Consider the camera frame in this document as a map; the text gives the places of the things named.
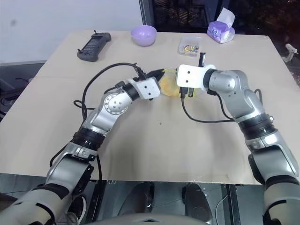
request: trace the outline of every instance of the remote control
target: remote control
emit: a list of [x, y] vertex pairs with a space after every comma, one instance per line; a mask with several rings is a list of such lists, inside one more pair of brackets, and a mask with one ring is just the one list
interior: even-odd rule
[[82, 48], [78, 49], [77, 57], [84, 61], [95, 62], [98, 60], [98, 54], [101, 52], [105, 44], [112, 39], [110, 33], [97, 33], [94, 30], [88, 43]]

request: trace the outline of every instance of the tissue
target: tissue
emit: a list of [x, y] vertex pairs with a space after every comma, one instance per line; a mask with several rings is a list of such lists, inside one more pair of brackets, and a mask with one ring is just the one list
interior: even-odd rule
[[235, 35], [232, 27], [235, 15], [226, 8], [223, 8], [217, 21], [210, 22], [207, 35], [218, 43], [231, 41]]

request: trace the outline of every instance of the small plastic container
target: small plastic container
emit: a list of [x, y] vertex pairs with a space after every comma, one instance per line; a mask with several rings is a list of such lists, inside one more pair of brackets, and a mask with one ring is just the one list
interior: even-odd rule
[[196, 57], [201, 50], [201, 41], [202, 37], [182, 37], [178, 46], [178, 53], [180, 55]]

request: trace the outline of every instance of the white wall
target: white wall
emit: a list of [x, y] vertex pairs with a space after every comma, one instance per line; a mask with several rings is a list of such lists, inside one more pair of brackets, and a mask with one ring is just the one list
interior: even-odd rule
[[137, 25], [138, 0], [0, 0], [0, 63], [47, 60], [74, 30]]

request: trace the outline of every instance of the silver robot arm segment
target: silver robot arm segment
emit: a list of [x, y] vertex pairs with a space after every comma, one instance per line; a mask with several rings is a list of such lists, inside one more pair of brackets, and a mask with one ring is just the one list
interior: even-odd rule
[[84, 121], [47, 173], [46, 182], [18, 199], [0, 213], [0, 224], [51, 225], [68, 210], [72, 198], [79, 195], [94, 169], [90, 162], [116, 120], [138, 99], [160, 95], [154, 77], [142, 81], [130, 79], [121, 88], [103, 95], [101, 103]]
[[244, 134], [254, 177], [265, 185], [264, 224], [294, 225], [300, 221], [299, 167], [273, 119], [239, 70], [209, 69], [205, 88], [217, 92]]

